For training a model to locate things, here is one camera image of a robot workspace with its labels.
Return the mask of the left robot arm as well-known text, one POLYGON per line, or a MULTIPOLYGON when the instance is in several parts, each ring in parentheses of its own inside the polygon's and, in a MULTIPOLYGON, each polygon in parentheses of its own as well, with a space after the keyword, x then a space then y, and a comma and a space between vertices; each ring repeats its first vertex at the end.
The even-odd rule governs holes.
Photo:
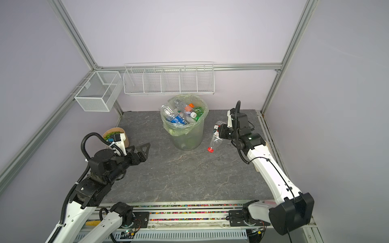
POLYGON ((133 206, 118 202, 110 209, 100 207, 115 182, 126 175, 130 166, 147 160, 150 143, 141 146, 125 146, 126 135, 114 134, 109 139, 92 132, 81 141, 81 151, 87 167, 75 182, 62 205, 60 220, 47 239, 49 243, 72 243, 79 235, 90 216, 99 210, 100 223, 81 239, 82 243, 102 243, 123 228, 134 236, 147 228, 149 216, 134 212, 133 206))

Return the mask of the crushed green bottle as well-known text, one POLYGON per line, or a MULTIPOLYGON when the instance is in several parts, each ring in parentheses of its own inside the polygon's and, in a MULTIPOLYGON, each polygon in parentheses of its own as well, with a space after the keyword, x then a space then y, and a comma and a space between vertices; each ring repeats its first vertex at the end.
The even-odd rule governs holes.
POLYGON ((194 109, 194 111, 196 113, 195 120, 198 121, 200 119, 200 117, 204 114, 204 108, 202 108, 202 107, 194 107, 193 109, 194 109))

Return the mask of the blue label bottle white cap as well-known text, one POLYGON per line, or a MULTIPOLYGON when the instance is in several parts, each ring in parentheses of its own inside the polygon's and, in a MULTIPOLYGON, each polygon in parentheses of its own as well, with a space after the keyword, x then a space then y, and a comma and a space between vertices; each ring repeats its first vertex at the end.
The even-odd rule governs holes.
POLYGON ((180 114, 170 108, 170 106, 162 105, 160 111, 166 121, 173 124, 187 125, 187 122, 180 116, 180 114))

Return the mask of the clear bottle blue cap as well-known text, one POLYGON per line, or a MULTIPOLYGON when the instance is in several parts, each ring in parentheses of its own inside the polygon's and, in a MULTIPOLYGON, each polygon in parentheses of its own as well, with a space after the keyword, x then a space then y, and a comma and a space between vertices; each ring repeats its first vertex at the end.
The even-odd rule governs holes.
POLYGON ((189 111, 186 111, 185 110, 185 107, 188 105, 187 103, 179 100, 179 99, 175 99, 174 101, 174 104, 176 106, 176 108, 178 108, 181 112, 185 113, 187 116, 195 119, 196 117, 196 113, 195 111, 193 110, 192 112, 189 112, 189 111))

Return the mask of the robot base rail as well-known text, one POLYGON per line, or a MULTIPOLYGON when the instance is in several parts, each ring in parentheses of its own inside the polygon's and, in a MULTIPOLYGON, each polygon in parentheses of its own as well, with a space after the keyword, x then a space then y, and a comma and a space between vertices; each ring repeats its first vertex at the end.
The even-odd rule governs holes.
POLYGON ((113 231, 118 243, 321 243, 312 220, 281 236, 269 223, 247 224, 246 200, 133 202, 136 221, 113 231))

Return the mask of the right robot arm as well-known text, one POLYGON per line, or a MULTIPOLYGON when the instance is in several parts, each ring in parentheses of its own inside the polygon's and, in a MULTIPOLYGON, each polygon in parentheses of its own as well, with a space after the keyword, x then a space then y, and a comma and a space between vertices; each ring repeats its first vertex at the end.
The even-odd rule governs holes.
POLYGON ((315 201, 310 193, 303 193, 288 178, 274 160, 265 140, 254 133, 241 102, 228 111, 228 123, 218 128, 221 139, 231 141, 241 160, 253 164, 273 196, 273 201, 252 200, 241 211, 231 213, 228 219, 242 226, 271 225, 278 234, 286 235, 311 221, 315 201))

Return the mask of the orange label bottle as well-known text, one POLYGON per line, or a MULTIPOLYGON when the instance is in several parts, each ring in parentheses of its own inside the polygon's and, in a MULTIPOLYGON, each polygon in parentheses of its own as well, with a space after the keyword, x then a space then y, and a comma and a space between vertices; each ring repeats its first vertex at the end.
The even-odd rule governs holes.
POLYGON ((189 105, 187 105, 187 106, 185 107, 185 110, 186 110, 186 111, 189 111, 189 112, 192 112, 192 111, 193 111, 193 108, 194 108, 194 106, 193 106, 193 104, 191 103, 191 104, 189 104, 189 105))

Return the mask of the red label cola bottle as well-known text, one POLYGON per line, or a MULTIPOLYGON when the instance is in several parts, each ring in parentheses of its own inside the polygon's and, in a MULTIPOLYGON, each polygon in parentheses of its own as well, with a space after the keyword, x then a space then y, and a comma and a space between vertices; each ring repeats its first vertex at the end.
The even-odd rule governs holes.
POLYGON ((215 149, 217 149, 222 144, 223 140, 219 136, 219 130, 218 129, 223 124, 225 124, 225 122, 219 120, 219 121, 216 122, 216 124, 213 127, 213 135, 212 135, 212 139, 211 139, 210 145, 208 147, 208 151, 210 153, 213 153, 215 151, 215 149))

